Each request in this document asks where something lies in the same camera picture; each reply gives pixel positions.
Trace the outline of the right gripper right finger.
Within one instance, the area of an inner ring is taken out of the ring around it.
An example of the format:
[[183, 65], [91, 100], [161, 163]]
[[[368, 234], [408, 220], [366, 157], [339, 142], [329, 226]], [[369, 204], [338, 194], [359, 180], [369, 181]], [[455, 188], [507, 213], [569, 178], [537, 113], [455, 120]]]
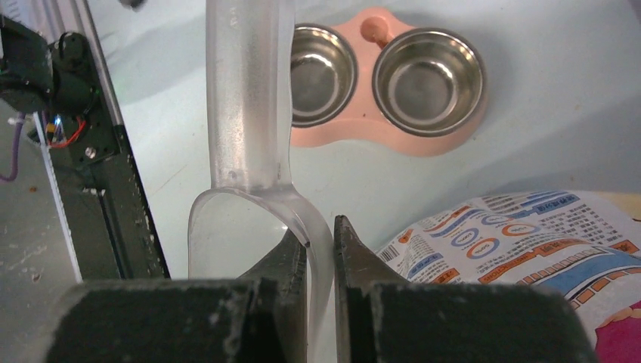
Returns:
[[569, 303], [541, 287], [416, 284], [334, 222], [340, 362], [594, 362]]

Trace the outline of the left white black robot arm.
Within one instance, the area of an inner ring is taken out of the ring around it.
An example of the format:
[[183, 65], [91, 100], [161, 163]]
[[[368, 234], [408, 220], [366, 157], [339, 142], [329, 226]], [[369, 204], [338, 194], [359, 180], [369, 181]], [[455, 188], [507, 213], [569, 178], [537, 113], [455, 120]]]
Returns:
[[37, 32], [1, 16], [1, 99], [21, 113], [89, 113], [100, 85], [86, 37], [66, 32], [50, 44]]

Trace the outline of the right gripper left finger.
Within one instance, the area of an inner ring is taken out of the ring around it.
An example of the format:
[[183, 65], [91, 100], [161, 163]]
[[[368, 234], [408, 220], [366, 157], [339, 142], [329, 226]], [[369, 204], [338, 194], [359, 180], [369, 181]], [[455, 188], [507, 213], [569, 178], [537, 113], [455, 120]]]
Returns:
[[304, 362], [306, 251], [294, 233], [235, 279], [92, 281], [60, 301], [49, 362]]

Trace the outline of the clear plastic scoop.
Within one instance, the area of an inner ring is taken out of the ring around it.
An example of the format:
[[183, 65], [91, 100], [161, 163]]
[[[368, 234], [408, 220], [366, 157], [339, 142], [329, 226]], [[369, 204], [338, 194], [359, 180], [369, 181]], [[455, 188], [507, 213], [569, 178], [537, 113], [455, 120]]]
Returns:
[[290, 172], [293, 105], [290, 55], [292, 1], [206, 3], [206, 110], [211, 186], [188, 219], [188, 275], [210, 278], [213, 202], [222, 195], [254, 203], [292, 232], [311, 272], [307, 358], [318, 343], [333, 284], [333, 237], [317, 208], [294, 187]]

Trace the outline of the pink pet food bag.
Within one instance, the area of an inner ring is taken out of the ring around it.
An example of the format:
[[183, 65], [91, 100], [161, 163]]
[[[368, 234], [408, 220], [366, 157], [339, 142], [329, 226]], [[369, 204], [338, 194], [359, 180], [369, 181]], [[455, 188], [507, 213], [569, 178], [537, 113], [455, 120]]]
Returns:
[[378, 257], [414, 283], [540, 285], [577, 312], [602, 362], [640, 360], [640, 196], [535, 191], [414, 222]]

